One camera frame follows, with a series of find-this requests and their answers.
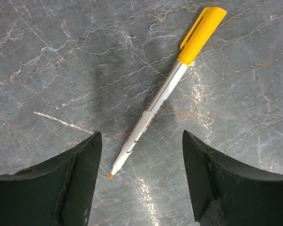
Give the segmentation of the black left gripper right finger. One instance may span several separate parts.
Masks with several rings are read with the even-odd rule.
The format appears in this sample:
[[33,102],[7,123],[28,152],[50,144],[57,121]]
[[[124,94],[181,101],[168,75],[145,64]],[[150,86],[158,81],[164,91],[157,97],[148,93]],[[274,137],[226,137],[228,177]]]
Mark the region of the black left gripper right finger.
[[183,132],[183,159],[195,221],[220,201],[229,226],[283,226],[283,175],[258,169]]

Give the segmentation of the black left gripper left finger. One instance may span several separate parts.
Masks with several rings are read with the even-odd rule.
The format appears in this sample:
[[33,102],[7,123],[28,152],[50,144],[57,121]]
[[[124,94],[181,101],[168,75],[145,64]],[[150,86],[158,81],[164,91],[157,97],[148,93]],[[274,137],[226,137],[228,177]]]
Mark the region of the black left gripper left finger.
[[13,175],[0,175],[0,226],[86,226],[102,152],[96,132]]

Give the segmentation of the white marker with yellow cap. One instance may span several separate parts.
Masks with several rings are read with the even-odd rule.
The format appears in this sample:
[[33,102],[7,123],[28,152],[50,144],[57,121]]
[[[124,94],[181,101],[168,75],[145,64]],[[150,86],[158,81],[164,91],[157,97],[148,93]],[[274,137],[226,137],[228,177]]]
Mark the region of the white marker with yellow cap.
[[142,113],[123,144],[120,153],[113,163],[109,175],[110,178],[113,178],[113,176],[122,168],[140,137],[148,129],[163,103],[173,92],[179,80],[187,71],[189,65],[194,61],[226,14],[227,11],[220,7],[206,7],[202,10],[180,44],[180,54],[170,70],[167,79],[154,96],[151,103],[147,105],[145,111]]

